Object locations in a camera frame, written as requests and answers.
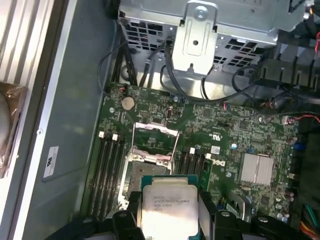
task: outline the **yellow wire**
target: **yellow wire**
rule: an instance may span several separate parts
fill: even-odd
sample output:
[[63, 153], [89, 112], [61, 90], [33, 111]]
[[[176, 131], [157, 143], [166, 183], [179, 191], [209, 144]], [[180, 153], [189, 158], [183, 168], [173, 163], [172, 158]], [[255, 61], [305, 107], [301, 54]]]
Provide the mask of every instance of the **yellow wire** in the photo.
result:
[[307, 229], [310, 233], [313, 233], [314, 235], [316, 235], [316, 233], [314, 232], [314, 231], [312, 231], [310, 228], [308, 228], [303, 222], [300, 222], [301, 223], [301, 225], [305, 228], [305, 229]]

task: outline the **red wire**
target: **red wire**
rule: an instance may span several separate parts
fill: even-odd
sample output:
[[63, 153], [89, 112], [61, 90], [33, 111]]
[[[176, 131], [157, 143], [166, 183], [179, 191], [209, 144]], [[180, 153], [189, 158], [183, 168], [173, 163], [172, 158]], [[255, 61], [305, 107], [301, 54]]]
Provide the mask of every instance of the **red wire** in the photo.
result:
[[317, 236], [314, 235], [312, 232], [310, 232], [310, 231], [308, 231], [307, 229], [305, 229], [302, 225], [300, 225], [300, 230], [301, 230], [303, 233], [307, 234], [308, 236], [311, 236], [311, 237], [313, 237], [313, 238], [316, 238], [316, 237], [317, 237]]
[[311, 114], [305, 114], [305, 115], [302, 115], [302, 116], [297, 116], [297, 117], [295, 117], [295, 120], [300, 120], [300, 119], [303, 119], [303, 118], [314, 118], [315, 120], [317, 120], [320, 123], [320, 118], [318, 116], [311, 115]]
[[316, 38], [315, 38], [315, 48], [314, 48], [315, 53], [316, 53], [316, 54], [318, 55], [318, 57], [320, 58], [320, 54], [318, 53], [319, 41], [320, 41], [320, 32], [318, 32], [318, 33], [316, 34]]

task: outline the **plastic bag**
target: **plastic bag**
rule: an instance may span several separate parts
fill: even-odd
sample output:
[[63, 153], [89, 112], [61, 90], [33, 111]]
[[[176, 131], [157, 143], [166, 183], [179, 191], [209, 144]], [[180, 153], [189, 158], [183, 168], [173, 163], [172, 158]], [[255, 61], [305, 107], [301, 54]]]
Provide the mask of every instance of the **plastic bag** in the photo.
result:
[[0, 82], [0, 179], [6, 176], [10, 167], [25, 93], [23, 86]]

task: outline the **chipset heatsink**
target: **chipset heatsink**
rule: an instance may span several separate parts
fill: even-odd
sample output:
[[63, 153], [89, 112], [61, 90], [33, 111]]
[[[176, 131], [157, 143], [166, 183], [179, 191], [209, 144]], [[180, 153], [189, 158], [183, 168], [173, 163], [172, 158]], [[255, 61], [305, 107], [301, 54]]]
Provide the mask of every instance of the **chipset heatsink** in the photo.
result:
[[262, 155], [243, 153], [239, 181], [270, 186], [274, 159]]

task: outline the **green circuit board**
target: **green circuit board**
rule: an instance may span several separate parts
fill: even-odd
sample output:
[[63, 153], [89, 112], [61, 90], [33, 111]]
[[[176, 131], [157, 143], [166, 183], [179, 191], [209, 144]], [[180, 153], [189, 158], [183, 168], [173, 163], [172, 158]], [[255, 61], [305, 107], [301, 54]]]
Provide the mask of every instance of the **green circuit board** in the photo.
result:
[[[125, 136], [124, 152], [127, 154], [132, 146], [134, 123], [156, 123], [179, 131], [175, 162], [186, 147], [210, 156], [205, 159], [199, 185], [211, 193], [216, 203], [221, 199], [228, 200], [229, 192], [233, 191], [249, 199], [255, 211], [275, 217], [280, 210], [289, 210], [290, 202], [284, 195], [293, 148], [286, 140], [296, 135], [296, 123], [283, 125], [279, 116], [240, 118], [229, 114], [222, 105], [176, 102], [169, 93], [154, 89], [128, 86], [124, 94], [121, 86], [112, 84], [108, 90], [110, 95], [103, 101], [81, 207], [83, 214], [88, 209], [97, 170], [99, 133]], [[124, 110], [122, 106], [125, 97], [134, 100], [131, 110]], [[253, 113], [251, 108], [235, 105], [229, 106], [228, 110], [240, 116]], [[135, 133], [134, 144], [151, 154], [166, 155], [173, 151], [175, 138], [155, 130], [142, 130]], [[240, 181], [241, 159], [245, 153], [273, 159], [270, 185]]]

